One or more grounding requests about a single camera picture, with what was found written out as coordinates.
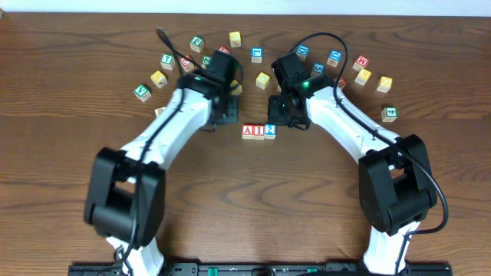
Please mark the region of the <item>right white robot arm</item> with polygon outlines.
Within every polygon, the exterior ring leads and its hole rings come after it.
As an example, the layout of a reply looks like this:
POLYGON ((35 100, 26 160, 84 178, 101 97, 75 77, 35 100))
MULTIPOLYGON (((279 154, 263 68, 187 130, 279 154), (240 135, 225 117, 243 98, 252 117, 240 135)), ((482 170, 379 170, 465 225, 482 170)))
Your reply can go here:
POLYGON ((411 238, 423 234, 420 223, 443 198, 423 140, 375 123, 325 75, 279 77, 278 85, 280 95, 269 100, 269 122, 303 130, 314 123, 358 165, 360 206, 371 224, 364 267, 379 275, 406 271, 411 238))

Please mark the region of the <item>blue 2 wooden block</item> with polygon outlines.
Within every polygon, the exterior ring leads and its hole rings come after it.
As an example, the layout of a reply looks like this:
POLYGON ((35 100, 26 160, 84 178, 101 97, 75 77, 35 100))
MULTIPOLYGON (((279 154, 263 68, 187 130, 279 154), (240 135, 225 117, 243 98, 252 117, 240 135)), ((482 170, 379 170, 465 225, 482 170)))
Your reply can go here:
POLYGON ((266 125, 264 125, 264 128, 265 128, 264 137, 266 139, 270 139, 270 140, 275 139, 276 133, 277 133, 276 125, 275 124, 266 124, 266 125))

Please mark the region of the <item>red A wooden block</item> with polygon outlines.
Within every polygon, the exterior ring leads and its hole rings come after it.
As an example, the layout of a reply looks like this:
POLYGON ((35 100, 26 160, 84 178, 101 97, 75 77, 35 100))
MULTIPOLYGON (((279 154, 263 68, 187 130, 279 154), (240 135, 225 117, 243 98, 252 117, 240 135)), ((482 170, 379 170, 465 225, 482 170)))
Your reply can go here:
POLYGON ((242 138, 244 140, 252 140, 254 137, 254 126, 249 124, 242 125, 242 138))

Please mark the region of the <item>red I wooden block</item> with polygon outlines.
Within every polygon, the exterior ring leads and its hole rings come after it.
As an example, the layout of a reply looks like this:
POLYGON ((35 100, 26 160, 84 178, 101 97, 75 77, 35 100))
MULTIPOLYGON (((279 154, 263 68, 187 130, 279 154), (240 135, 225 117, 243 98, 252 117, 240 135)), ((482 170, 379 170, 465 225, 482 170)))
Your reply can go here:
POLYGON ((264 125, 254 125, 253 126, 253 139, 254 140, 265 139, 265 126, 264 125))

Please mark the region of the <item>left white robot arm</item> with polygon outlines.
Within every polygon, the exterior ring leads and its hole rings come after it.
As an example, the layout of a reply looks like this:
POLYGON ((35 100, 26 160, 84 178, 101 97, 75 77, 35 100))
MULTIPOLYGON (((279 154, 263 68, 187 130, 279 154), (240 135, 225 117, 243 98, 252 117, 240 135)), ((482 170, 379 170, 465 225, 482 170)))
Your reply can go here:
POLYGON ((84 220, 114 242, 115 263, 93 275, 157 275, 155 235, 163 221, 166 171, 187 140, 227 116, 232 73, 196 69, 177 83, 166 109, 119 150, 95 156, 84 220))

